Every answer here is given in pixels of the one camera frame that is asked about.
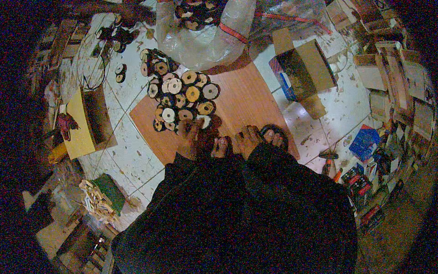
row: yellow board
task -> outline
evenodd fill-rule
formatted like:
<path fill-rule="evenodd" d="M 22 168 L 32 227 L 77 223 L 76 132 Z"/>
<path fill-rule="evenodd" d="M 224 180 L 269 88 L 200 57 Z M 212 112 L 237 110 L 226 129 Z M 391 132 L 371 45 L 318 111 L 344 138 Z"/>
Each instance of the yellow board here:
<path fill-rule="evenodd" d="M 79 129 L 70 130 L 70 141 L 64 140 L 70 159 L 76 159 L 79 156 L 95 152 L 96 149 L 88 128 L 80 88 L 78 88 L 78 91 L 67 104 L 67 113 L 70 114 L 79 125 Z"/>

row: wooden disc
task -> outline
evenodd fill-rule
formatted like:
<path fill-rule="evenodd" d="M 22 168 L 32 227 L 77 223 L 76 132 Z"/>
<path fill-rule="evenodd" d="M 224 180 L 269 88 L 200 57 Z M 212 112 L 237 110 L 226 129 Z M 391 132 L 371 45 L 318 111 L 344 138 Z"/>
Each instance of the wooden disc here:
<path fill-rule="evenodd" d="M 194 116 L 193 113 L 188 109 L 182 109 L 178 111 L 178 119 L 180 121 L 182 120 L 193 120 Z"/>
<path fill-rule="evenodd" d="M 160 75 L 165 75 L 169 72 L 169 68 L 167 67 L 166 63 L 158 62 L 155 64 L 155 71 Z"/>
<path fill-rule="evenodd" d="M 186 71 L 185 73 L 183 73 L 183 75 L 181 75 L 181 80 L 186 85 L 193 84 L 197 78 L 198 75 L 194 71 Z"/>
<path fill-rule="evenodd" d="M 155 98 L 155 96 L 157 96 L 158 92 L 159 92 L 159 87 L 157 84 L 149 84 L 149 87 L 148 87 L 149 97 Z"/>
<path fill-rule="evenodd" d="M 172 94 L 166 93 L 161 99 L 161 104 L 166 107 L 172 107 L 175 105 L 175 99 Z"/>
<path fill-rule="evenodd" d="M 115 41 L 113 45 L 113 50 L 115 52 L 120 52 L 121 48 L 122 48 L 122 44 L 119 41 Z"/>
<path fill-rule="evenodd" d="M 197 22 L 185 21 L 185 25 L 186 25 L 186 28 L 194 30 L 194 31 L 198 30 L 198 28 L 199 28 L 199 24 Z"/>
<path fill-rule="evenodd" d="M 116 67 L 116 74 L 117 74 L 117 75 L 122 74 L 122 73 L 124 73 L 125 71 L 126 71 L 126 64 L 119 64 L 119 65 Z"/>
<path fill-rule="evenodd" d="M 148 65 L 146 63 L 142 63 L 140 66 L 141 75 L 147 77 L 148 76 Z"/>
<path fill-rule="evenodd" d="M 202 95 L 205 99 L 214 100 L 219 96 L 219 86 L 208 84 L 202 89 Z"/>
<path fill-rule="evenodd" d="M 207 115 L 198 115 L 197 117 L 196 117 L 196 120 L 197 119 L 201 119 L 201 118 L 204 118 L 204 124 L 202 125 L 202 129 L 206 129 L 206 128 L 208 128 L 208 126 L 210 125 L 210 121 L 212 120 L 212 118 L 210 117 L 210 116 L 207 116 Z"/>
<path fill-rule="evenodd" d="M 199 99 L 200 96 L 200 92 L 199 89 L 196 86 L 190 86 L 188 87 L 187 91 L 186 91 L 186 98 L 189 102 L 196 102 L 196 100 Z"/>
<path fill-rule="evenodd" d="M 196 106 L 200 115 L 211 115 L 216 111 L 216 104 L 213 101 L 204 101 Z"/>
<path fill-rule="evenodd" d="M 184 94 L 182 94 L 182 93 L 175 95 L 175 101 L 176 101 L 176 102 L 175 102 L 175 106 L 176 106 L 177 108 L 183 108 L 183 107 L 185 107 L 186 104 L 187 104 L 187 98 L 186 98 L 186 96 L 185 96 Z"/>
<path fill-rule="evenodd" d="M 164 122 L 164 119 L 162 117 L 162 113 L 163 113 L 163 107 L 158 105 L 157 109 L 155 110 L 155 119 L 157 119 L 160 122 Z"/>
<path fill-rule="evenodd" d="M 165 108 L 162 113 L 163 119 L 166 123 L 175 121 L 175 111 L 171 108 Z"/>
<path fill-rule="evenodd" d="M 124 73 L 116 76 L 117 83 L 123 83 L 123 81 L 125 81 L 125 74 Z"/>
<path fill-rule="evenodd" d="M 148 61 L 149 57 L 149 49 L 144 49 L 140 52 L 140 59 L 143 63 L 146 63 Z"/>
<path fill-rule="evenodd" d="M 198 82 L 195 86 L 202 88 L 210 81 L 209 77 L 203 73 L 198 73 Z"/>
<path fill-rule="evenodd" d="M 164 123 L 166 126 L 166 129 L 169 129 L 170 131 L 175 131 L 175 123 Z"/>
<path fill-rule="evenodd" d="M 179 93 L 181 91 L 182 87 L 183 87 L 183 83 L 178 78 L 170 79 L 169 85 L 167 86 L 167 88 L 171 94 Z"/>
<path fill-rule="evenodd" d="M 161 85 L 161 90 L 163 91 L 163 93 L 168 93 L 169 92 L 169 80 L 164 81 L 164 83 Z"/>
<path fill-rule="evenodd" d="M 158 121 L 157 119 L 154 119 L 153 125 L 156 132 L 162 132 L 163 130 L 166 130 L 164 122 Z"/>
<path fill-rule="evenodd" d="M 172 72 L 169 72 L 168 74 L 163 76 L 163 82 L 165 82 L 166 80 L 173 79 L 173 78 L 175 78 L 175 74 L 173 74 Z"/>

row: cardboard box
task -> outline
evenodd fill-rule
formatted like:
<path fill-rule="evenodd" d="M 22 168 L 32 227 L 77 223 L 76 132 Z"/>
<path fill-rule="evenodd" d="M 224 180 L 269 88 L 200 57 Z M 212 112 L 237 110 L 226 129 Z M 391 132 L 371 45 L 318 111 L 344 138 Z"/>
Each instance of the cardboard box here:
<path fill-rule="evenodd" d="M 271 62 L 286 97 L 302 102 L 313 119 L 324 116 L 325 108 L 317 93 L 337 83 L 318 42 L 314 39 L 295 48 L 288 28 L 274 31 L 272 38 L 276 57 Z"/>
<path fill-rule="evenodd" d="M 353 10 L 351 7 L 354 7 L 354 5 L 350 0 L 335 0 L 327 6 L 327 13 L 337 31 L 357 21 L 357 18 L 352 13 Z"/>
<path fill-rule="evenodd" d="M 368 89 L 388 90 L 388 83 L 382 79 L 377 66 L 376 54 L 355 55 L 353 61 L 357 66 L 359 76 Z"/>
<path fill-rule="evenodd" d="M 391 102 L 388 94 L 379 91 L 371 91 L 370 93 L 370 108 L 371 116 L 377 121 L 387 123 L 391 119 Z"/>
<path fill-rule="evenodd" d="M 414 50 L 401 50 L 400 53 L 409 95 L 432 104 L 434 87 L 426 68 L 421 65 L 420 53 Z"/>
<path fill-rule="evenodd" d="M 421 101 L 415 101 L 415 118 L 413 129 L 425 139 L 432 138 L 434 127 L 434 110 L 433 107 Z"/>
<path fill-rule="evenodd" d="M 381 76 L 388 83 L 389 98 L 395 107 L 410 115 L 412 99 L 400 56 L 401 44 L 397 41 L 381 41 L 375 45 L 381 57 L 381 60 L 377 59 Z"/>

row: wooden plank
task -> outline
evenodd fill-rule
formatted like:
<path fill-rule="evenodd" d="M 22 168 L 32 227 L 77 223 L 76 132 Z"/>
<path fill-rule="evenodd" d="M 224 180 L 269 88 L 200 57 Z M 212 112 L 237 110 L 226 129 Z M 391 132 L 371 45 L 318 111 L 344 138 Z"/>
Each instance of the wooden plank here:
<path fill-rule="evenodd" d="M 289 137 L 289 153 L 297 160 L 300 158 L 274 97 L 246 53 L 230 66 L 215 68 L 207 73 L 211 81 L 221 88 L 221 94 L 215 100 L 215 115 L 221 120 L 217 133 L 232 138 L 236 153 L 234 135 L 240 132 L 242 126 L 256 125 L 262 128 L 266 124 L 276 124 Z M 170 131 L 154 130 L 152 123 L 156 106 L 155 100 L 145 97 L 130 112 L 130 116 L 158 159 L 163 164 L 172 163 L 180 137 Z"/>

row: foot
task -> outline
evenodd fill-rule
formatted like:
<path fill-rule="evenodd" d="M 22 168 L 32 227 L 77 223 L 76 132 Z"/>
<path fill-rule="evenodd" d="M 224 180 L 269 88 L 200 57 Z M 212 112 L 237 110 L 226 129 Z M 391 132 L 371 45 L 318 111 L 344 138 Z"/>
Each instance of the foot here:
<path fill-rule="evenodd" d="M 225 137 L 220 139 L 215 138 L 215 144 L 213 145 L 212 158 L 225 158 L 226 149 L 228 147 L 228 141 Z"/>
<path fill-rule="evenodd" d="M 274 134 L 274 131 L 272 129 L 269 129 L 265 133 L 265 135 L 263 135 L 263 138 L 265 139 L 265 141 L 271 143 L 273 146 L 276 147 L 281 147 L 281 145 L 284 143 L 281 135 L 279 133 Z"/>

